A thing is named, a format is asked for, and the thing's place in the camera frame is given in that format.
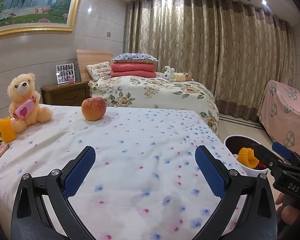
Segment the person's right hand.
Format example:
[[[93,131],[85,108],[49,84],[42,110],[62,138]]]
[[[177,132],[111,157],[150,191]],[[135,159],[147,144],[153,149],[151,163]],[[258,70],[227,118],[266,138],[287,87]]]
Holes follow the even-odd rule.
[[[282,220],[287,225],[292,225],[297,217],[300,214],[300,210],[292,207],[292,206],[285,206],[283,207],[283,200],[284,200],[285,194],[280,193],[277,200],[275,201],[275,205],[279,205],[277,208],[277,214],[280,215]]]

